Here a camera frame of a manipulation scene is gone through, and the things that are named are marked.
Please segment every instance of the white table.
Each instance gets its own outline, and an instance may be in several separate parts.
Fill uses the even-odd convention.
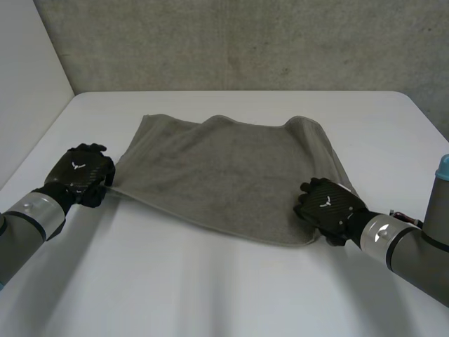
[[[142,115],[201,122],[214,114],[325,129],[374,211],[423,219],[449,144],[395,92],[85,93],[71,101],[0,191],[5,211],[42,184],[69,147],[101,143],[114,161]],[[9,336],[447,336],[449,309],[353,244],[302,249],[206,231],[136,201],[72,209],[0,293]]]

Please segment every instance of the gray towel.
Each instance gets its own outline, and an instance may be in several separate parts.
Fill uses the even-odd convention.
[[[214,116],[198,124],[145,116],[112,189],[214,230],[301,246],[315,230],[293,213],[300,185],[326,177],[352,189],[321,126],[293,117],[258,126]]]

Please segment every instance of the white wall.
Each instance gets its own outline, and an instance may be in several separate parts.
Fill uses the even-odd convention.
[[[33,1],[0,0],[0,188],[73,95]]]

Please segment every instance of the blue object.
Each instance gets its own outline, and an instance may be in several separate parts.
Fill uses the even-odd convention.
[[[449,181],[449,154],[441,158],[440,166],[436,170],[435,176],[439,179]]]

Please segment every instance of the robotic arm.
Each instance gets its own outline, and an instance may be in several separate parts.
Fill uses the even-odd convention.
[[[43,187],[0,214],[0,290],[45,241],[61,232],[73,204],[101,204],[115,174],[105,150],[97,144],[68,150]]]
[[[327,179],[302,184],[296,214],[332,246],[352,240],[395,274],[449,307],[449,155],[436,172],[422,229],[370,212],[347,188]]]

